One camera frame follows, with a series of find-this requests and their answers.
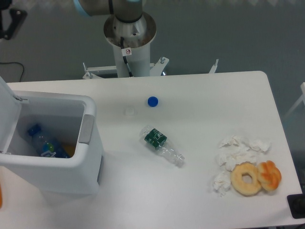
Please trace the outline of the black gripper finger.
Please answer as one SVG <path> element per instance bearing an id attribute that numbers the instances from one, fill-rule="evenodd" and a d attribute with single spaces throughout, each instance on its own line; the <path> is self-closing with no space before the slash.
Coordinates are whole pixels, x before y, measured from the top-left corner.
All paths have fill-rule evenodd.
<path id="1" fill-rule="evenodd" d="M 2 12 L 5 10 L 9 10 L 9 15 L 11 18 L 11 22 L 7 29 L 3 29 L 3 17 Z M 9 8 L 9 9 L 1 9 L 0 10 L 0 38 L 5 40 L 13 39 L 22 24 L 24 23 L 27 12 L 25 10 L 20 10 L 17 8 Z"/>

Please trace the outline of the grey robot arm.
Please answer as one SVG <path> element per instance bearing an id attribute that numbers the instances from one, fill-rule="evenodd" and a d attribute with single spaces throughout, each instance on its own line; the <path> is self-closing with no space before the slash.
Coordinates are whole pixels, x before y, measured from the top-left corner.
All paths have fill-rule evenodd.
<path id="1" fill-rule="evenodd" d="M 10 40 L 17 33 L 27 17 L 27 12 L 21 9 L 12 8 L 13 1 L 2 0 L 0 11 L 10 12 L 11 22 L 7 29 L 0 23 L 0 38 Z M 144 0 L 75 0 L 73 2 L 76 10 L 86 16 L 114 15 L 123 23 L 137 22 L 143 15 Z"/>

